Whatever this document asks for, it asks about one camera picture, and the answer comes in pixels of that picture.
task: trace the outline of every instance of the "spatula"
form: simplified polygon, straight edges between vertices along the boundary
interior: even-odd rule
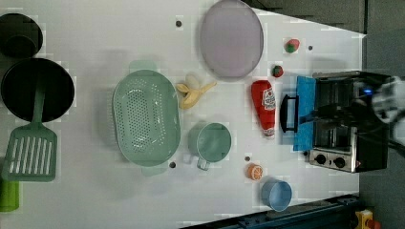
[[[38,74],[32,122],[11,132],[2,178],[52,181],[56,170],[56,134],[42,124],[46,83]]]

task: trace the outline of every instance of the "green cup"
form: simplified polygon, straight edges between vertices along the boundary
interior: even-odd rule
[[[209,164],[224,159],[231,147],[231,135],[220,123],[197,124],[188,134],[188,149],[199,157],[197,167],[208,170]]]
[[[20,206],[19,182],[0,179],[0,212],[11,212]]]

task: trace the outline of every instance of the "ketchup bottle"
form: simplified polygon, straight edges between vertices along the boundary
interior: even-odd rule
[[[258,80],[251,86],[253,104],[266,136],[274,135],[276,100],[271,84],[267,80]]]

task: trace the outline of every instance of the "black pot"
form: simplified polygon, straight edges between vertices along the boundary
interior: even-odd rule
[[[14,58],[32,57],[42,47],[43,35],[30,17],[8,13],[0,17],[0,52]]]
[[[13,114],[30,122],[39,73],[44,79],[41,83],[46,84],[42,122],[63,116],[75,98],[74,82],[60,65],[41,58],[29,58],[14,64],[3,78],[1,95]]]

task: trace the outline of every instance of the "blue bowl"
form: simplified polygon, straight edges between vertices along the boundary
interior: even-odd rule
[[[272,179],[263,185],[262,201],[276,212],[286,210],[291,198],[292,190],[287,182]]]

